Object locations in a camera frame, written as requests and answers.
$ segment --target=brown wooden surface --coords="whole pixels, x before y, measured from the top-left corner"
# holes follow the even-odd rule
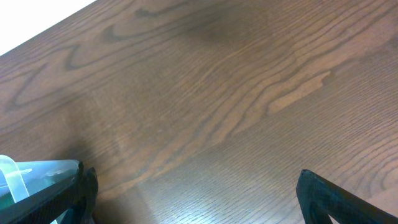
[[[397,6],[98,0],[0,57],[0,153],[94,166],[101,223],[300,223],[301,169],[386,198]]]

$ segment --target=translucent container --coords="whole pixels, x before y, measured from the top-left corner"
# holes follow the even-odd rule
[[[75,160],[14,162],[0,155],[0,210],[75,175],[78,164]]]

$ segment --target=dark wood stain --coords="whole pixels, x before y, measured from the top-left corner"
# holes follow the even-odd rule
[[[0,57],[0,154],[98,171],[99,223],[302,223],[398,185],[398,2],[98,0]]]

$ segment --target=wood grain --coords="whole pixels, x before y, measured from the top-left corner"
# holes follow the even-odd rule
[[[372,197],[397,181],[397,5],[98,0],[0,57],[0,153],[94,166],[105,222],[299,222],[303,168]]]

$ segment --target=wooden table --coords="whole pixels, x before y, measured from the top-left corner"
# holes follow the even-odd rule
[[[302,223],[301,169],[386,197],[397,6],[98,0],[0,57],[0,154],[94,166],[100,223]]]

